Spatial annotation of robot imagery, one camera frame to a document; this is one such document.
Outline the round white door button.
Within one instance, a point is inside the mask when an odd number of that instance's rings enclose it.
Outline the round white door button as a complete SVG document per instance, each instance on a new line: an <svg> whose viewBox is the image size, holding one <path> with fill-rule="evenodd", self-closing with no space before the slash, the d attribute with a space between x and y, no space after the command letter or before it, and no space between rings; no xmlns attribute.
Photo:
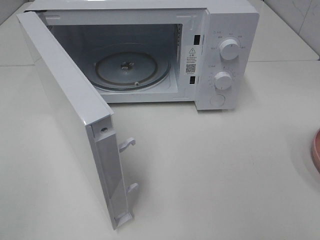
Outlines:
<svg viewBox="0 0 320 240"><path fill-rule="evenodd" d="M226 98L222 94L217 94L211 97L210 104L216 108L221 107L225 104Z"/></svg>

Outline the white microwave door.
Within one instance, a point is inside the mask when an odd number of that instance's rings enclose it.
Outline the white microwave door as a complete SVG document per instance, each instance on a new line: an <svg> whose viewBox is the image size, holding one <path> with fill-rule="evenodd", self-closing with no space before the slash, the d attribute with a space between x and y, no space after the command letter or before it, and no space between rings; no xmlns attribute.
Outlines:
<svg viewBox="0 0 320 240"><path fill-rule="evenodd" d="M132 219L120 152L134 138L117 142L113 111L72 58L32 11L17 16L53 113L114 229Z"/></svg>

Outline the white timer knob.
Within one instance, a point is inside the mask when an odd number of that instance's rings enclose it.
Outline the white timer knob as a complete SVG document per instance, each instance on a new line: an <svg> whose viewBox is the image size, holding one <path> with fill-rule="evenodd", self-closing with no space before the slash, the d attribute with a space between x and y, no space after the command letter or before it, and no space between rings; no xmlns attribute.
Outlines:
<svg viewBox="0 0 320 240"><path fill-rule="evenodd" d="M226 90L231 87L233 78L227 71L220 71L213 77L213 83L218 90Z"/></svg>

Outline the pink round plate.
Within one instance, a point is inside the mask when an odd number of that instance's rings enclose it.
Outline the pink round plate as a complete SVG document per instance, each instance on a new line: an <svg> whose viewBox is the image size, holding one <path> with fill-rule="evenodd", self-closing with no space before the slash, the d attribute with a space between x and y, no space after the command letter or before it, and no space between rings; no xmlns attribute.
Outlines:
<svg viewBox="0 0 320 240"><path fill-rule="evenodd" d="M311 156L312 156L312 162L319 173L320 172L320 130L319 129L316 131L312 139Z"/></svg>

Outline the glass microwave turntable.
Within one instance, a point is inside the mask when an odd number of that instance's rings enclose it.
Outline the glass microwave turntable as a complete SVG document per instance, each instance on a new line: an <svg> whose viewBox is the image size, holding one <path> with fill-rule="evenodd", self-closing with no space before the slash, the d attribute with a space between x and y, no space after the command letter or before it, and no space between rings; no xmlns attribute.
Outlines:
<svg viewBox="0 0 320 240"><path fill-rule="evenodd" d="M119 43L91 51L86 76L96 87L113 92L138 91L160 83L171 63L159 50L141 43Z"/></svg>

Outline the white warning label sticker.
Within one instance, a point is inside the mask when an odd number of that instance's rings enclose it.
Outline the white warning label sticker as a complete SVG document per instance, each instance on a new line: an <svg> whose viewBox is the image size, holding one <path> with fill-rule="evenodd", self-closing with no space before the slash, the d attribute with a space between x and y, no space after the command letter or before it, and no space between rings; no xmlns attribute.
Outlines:
<svg viewBox="0 0 320 240"><path fill-rule="evenodd" d="M184 73L186 75L194 75L198 70L198 61L200 49L199 45L187 45L184 54Z"/></svg>

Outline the white microwave oven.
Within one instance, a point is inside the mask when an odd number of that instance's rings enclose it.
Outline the white microwave oven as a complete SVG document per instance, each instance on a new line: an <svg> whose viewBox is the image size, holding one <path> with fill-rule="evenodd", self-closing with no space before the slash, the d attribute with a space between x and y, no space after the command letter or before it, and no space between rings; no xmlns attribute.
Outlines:
<svg viewBox="0 0 320 240"><path fill-rule="evenodd" d="M193 102L197 110L236 107L259 13L246 0L36 0L23 13L36 13L85 77L93 50L109 45L150 45L171 64L166 78L133 91L109 91L95 86L109 104ZM219 43L236 38L240 52L233 60L220 56ZM186 46L199 45L197 73L184 71ZM214 76L226 71L232 85L218 90ZM210 99L223 95L214 107Z"/></svg>

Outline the upper white power knob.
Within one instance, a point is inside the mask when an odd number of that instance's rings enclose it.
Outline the upper white power knob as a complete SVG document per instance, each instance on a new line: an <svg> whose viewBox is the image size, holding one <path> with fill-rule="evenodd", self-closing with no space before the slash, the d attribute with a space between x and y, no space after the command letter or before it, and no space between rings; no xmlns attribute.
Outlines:
<svg viewBox="0 0 320 240"><path fill-rule="evenodd" d="M234 37L224 38L218 48L223 60L231 61L240 54L240 42Z"/></svg>

